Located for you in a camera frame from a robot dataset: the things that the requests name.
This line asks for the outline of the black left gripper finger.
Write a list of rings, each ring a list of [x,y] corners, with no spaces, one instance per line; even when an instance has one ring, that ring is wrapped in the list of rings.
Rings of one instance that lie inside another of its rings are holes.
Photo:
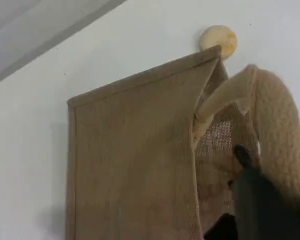
[[[300,218],[260,172],[241,172],[233,181],[239,240],[300,240]]]

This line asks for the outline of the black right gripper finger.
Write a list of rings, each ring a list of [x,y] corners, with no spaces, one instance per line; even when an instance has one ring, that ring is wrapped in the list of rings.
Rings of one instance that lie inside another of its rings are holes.
[[[242,144],[236,144],[233,147],[233,154],[241,166],[241,170],[237,175],[245,170],[253,170],[254,172],[261,173],[259,155],[247,149]]]
[[[223,214],[204,234],[205,240],[237,240],[238,231],[235,216]]]

